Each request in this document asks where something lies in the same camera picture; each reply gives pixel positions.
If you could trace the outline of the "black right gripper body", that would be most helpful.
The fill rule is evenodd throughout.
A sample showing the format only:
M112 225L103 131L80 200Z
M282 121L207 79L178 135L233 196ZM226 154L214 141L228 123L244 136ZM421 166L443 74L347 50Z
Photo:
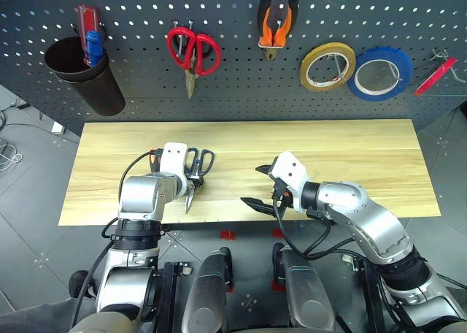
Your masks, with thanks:
M271 198L274 217L283 217L287 208L293 209L293 195L283 181L275 181Z

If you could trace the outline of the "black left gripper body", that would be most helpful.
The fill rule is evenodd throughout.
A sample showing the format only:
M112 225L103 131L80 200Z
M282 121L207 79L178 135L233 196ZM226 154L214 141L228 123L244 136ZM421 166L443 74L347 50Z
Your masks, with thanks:
M163 148L152 149L149 154L150 171L156 173L160 171L161 157L163 155Z

